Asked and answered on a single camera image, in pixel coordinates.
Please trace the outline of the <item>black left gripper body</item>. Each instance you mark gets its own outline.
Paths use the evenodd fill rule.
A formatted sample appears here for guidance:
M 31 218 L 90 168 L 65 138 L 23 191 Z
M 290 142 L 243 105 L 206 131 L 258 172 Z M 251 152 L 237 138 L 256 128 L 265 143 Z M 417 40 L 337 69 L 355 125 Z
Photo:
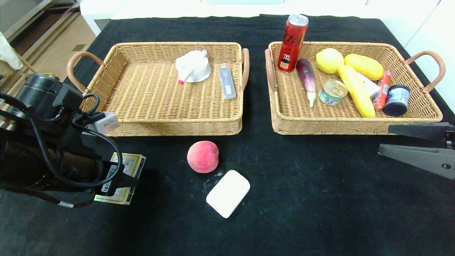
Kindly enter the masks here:
M 121 161 L 113 155 L 110 161 L 96 159 L 89 161 L 88 165 L 77 168 L 76 181 L 81 183 L 100 183 L 96 186 L 83 186 L 79 190 L 88 192 L 93 189 L 98 196 L 112 196 L 115 194 L 122 172 L 124 171 L 124 157 Z

